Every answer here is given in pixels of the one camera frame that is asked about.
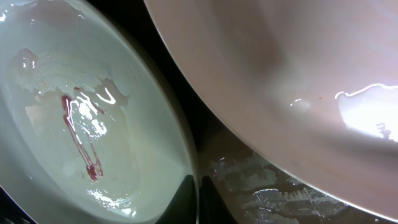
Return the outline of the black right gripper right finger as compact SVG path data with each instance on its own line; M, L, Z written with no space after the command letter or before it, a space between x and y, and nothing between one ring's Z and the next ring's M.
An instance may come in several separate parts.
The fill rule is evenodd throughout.
M238 224L208 176L201 179L199 201L199 224Z

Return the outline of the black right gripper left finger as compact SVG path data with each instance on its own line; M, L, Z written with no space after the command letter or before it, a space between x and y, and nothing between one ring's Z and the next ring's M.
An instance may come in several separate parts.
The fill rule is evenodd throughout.
M196 224L197 191L192 175L186 175L156 224Z

